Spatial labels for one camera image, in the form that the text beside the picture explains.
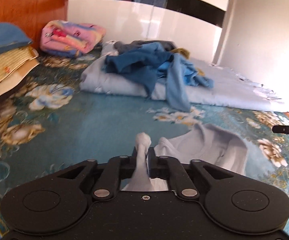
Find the light blue garment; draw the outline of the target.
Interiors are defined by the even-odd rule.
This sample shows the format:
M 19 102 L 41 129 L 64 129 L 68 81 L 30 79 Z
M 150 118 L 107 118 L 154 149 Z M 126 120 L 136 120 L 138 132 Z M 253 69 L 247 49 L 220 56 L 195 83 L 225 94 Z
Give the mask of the light blue garment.
M 181 54 L 173 54 L 171 62 L 166 62 L 158 68 L 158 80 L 166 88 L 166 100 L 177 110 L 188 112 L 191 104 L 186 92 L 187 86 L 213 88 L 213 80 L 201 76 L 194 65 Z

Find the pink folded cartoon quilt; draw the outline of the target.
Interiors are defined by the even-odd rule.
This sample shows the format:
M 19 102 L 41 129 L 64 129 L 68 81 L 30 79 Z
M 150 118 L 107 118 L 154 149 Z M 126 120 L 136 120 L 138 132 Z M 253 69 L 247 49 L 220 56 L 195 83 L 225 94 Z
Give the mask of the pink folded cartoon quilt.
M 53 20 L 42 29 L 40 49 L 54 56 L 77 58 L 92 51 L 105 34 L 100 25 Z

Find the light blue folded duvet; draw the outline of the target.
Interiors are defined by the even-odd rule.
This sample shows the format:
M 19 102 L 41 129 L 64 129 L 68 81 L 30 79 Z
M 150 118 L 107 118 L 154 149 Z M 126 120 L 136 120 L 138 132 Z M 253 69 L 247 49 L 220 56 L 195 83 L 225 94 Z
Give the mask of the light blue folded duvet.
M 142 85 L 121 75 L 105 72 L 105 58 L 108 55 L 118 55 L 115 43 L 116 41 L 104 43 L 101 57 L 81 74 L 80 89 L 92 93 L 146 97 L 147 93 Z M 214 87 L 187 86 L 189 102 L 255 111 L 289 112 L 289 106 L 279 95 L 240 76 L 230 68 L 211 66 L 195 58 L 190 61 L 214 81 Z

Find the teal floral bed blanket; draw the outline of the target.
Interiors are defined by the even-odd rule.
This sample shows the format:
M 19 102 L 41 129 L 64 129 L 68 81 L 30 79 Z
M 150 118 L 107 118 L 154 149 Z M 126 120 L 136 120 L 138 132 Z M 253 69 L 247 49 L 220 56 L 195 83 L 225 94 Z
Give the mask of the teal floral bed blanket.
M 183 113 L 164 101 L 82 92 L 80 76 L 97 57 L 39 57 L 19 86 L 0 97 L 0 204 L 17 185 L 89 158 L 104 163 L 130 154 L 138 133 L 156 145 L 196 124 L 237 134 L 247 146 L 246 175 L 289 196 L 289 135 L 271 130 L 289 125 L 287 114 L 199 104 Z M 0 212 L 0 239 L 7 232 Z

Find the yellow striped pillow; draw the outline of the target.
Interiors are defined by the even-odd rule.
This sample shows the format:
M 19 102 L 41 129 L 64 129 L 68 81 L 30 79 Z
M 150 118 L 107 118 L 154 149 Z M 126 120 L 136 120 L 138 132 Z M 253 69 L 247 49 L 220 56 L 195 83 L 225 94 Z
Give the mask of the yellow striped pillow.
M 0 82 L 38 55 L 38 52 L 31 46 L 15 48 L 0 54 Z

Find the blue pillow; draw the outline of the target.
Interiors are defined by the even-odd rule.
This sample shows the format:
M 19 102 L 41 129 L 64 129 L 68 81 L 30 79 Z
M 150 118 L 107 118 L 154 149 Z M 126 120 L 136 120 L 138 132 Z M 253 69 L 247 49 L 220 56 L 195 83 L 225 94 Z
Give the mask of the blue pillow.
M 32 43 L 33 41 L 19 27 L 11 23 L 0 23 L 0 54 Z

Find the mustard yellow garment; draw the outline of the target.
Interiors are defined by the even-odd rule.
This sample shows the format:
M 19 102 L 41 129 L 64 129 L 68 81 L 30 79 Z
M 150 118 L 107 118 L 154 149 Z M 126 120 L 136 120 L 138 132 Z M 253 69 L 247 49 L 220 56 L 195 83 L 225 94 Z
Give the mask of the mustard yellow garment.
M 176 53 L 181 54 L 187 60 L 190 58 L 190 52 L 185 48 L 175 48 L 171 50 L 170 52 L 174 54 Z

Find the white glossy wardrobe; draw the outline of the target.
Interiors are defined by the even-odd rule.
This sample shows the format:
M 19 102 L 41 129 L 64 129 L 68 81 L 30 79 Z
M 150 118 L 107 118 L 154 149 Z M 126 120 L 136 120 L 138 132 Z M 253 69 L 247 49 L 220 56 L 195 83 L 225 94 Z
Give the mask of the white glossy wardrobe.
M 106 29 L 104 41 L 172 41 L 211 62 L 229 0 L 69 0 L 68 20 Z

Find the beige pillow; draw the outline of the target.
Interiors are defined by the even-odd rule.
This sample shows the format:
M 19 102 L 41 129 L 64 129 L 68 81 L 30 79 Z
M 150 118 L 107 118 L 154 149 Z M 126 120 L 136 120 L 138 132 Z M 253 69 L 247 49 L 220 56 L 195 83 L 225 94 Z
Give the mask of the beige pillow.
M 39 64 L 37 59 L 25 62 L 0 82 L 0 96 L 16 87 Z

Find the wooden headboard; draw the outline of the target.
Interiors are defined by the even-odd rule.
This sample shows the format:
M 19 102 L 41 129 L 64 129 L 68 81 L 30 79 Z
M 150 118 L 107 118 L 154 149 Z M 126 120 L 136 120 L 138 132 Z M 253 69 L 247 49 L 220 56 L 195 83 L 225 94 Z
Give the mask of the wooden headboard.
M 67 19 L 68 0 L 0 0 L 0 22 L 18 26 L 40 50 L 43 27 L 52 20 Z

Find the pale blue long-sleeve shirt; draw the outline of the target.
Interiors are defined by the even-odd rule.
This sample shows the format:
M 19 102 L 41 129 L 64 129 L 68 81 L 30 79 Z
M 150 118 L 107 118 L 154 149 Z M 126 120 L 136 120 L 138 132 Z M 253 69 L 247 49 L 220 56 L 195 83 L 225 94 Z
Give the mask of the pale blue long-sleeve shirt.
M 183 164 L 200 159 L 226 170 L 244 175 L 247 146 L 236 134 L 213 124 L 196 124 L 184 135 L 161 137 L 155 155 L 174 157 Z

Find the dark grey garment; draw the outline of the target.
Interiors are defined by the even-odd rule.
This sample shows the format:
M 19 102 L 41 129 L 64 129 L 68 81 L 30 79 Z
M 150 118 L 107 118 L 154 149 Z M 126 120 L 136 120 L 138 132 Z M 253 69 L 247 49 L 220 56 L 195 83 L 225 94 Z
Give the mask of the dark grey garment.
M 163 41 L 163 40 L 149 40 L 142 41 L 136 40 L 132 41 L 129 44 L 123 43 L 121 41 L 117 41 L 113 47 L 118 51 L 119 54 L 126 53 L 127 51 L 135 50 L 135 49 L 164 49 L 165 51 L 171 51 L 176 49 L 176 45 L 171 41 Z

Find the dark blue fleece jacket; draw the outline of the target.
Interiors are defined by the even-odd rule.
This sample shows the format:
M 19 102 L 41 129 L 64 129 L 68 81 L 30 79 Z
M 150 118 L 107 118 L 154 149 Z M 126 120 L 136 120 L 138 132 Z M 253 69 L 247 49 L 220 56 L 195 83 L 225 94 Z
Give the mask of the dark blue fleece jacket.
M 173 54 L 163 49 L 141 47 L 118 56 L 107 56 L 104 68 L 144 87 L 150 97 L 158 80 L 158 68 L 171 62 Z

